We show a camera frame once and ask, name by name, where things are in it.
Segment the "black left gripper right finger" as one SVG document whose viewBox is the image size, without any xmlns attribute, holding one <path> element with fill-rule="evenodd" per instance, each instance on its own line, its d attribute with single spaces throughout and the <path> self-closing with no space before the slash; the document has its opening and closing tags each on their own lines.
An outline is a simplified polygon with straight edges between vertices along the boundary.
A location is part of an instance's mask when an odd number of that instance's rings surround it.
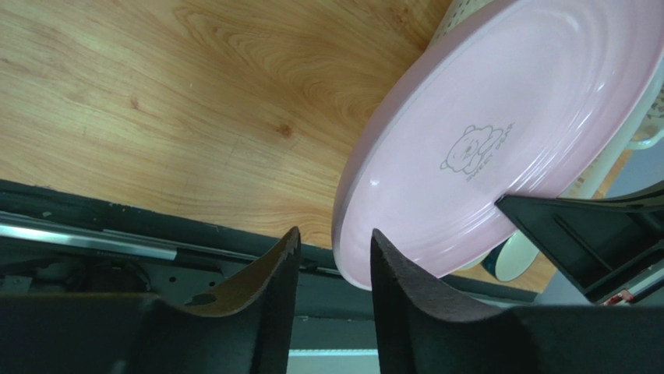
<svg viewBox="0 0 664 374">
<path fill-rule="evenodd" d="M 379 230 L 370 270 L 383 373 L 660 373 L 660 307 L 502 309 L 452 288 Z"/>
</svg>

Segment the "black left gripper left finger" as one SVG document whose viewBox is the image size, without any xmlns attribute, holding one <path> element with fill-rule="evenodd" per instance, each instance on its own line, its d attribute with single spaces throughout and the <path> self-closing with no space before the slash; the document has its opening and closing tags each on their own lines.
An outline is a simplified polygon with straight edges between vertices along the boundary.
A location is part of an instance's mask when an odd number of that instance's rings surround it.
<svg viewBox="0 0 664 374">
<path fill-rule="evenodd" d="M 299 229 L 227 281 L 172 305 L 147 293 L 6 295 L 4 373 L 284 373 Z"/>
</svg>

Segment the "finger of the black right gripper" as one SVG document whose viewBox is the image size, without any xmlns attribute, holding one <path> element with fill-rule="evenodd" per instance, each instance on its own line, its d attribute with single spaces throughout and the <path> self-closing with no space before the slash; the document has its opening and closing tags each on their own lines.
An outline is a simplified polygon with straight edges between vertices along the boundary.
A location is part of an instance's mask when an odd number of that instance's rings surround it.
<svg viewBox="0 0 664 374">
<path fill-rule="evenodd" d="M 662 303 L 662 182 L 612 199 L 503 196 L 496 206 L 590 302 Z"/>
</svg>

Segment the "white bowl with dark exterior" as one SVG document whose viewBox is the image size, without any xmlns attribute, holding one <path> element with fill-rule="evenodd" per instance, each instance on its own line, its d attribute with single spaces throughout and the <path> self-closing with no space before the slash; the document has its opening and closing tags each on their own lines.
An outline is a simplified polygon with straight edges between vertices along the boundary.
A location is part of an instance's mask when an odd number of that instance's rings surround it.
<svg viewBox="0 0 664 374">
<path fill-rule="evenodd" d="M 465 264 L 460 270 L 470 270 L 481 265 L 496 280 L 513 281 L 535 262 L 539 253 L 539 249 L 524 234 L 517 231 L 491 252 Z"/>
</svg>

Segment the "pink plastic plate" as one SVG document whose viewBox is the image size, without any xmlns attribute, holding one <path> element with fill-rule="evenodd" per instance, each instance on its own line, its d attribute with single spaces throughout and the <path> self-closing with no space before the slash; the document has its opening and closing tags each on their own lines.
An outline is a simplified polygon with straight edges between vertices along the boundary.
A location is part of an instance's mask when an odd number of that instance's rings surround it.
<svg viewBox="0 0 664 374">
<path fill-rule="evenodd" d="M 633 112 L 663 59 L 660 1 L 493 1 L 428 48 L 342 173 L 332 243 L 371 288 L 374 229 L 436 277 L 507 240 L 505 194 L 560 196 Z"/>
</svg>

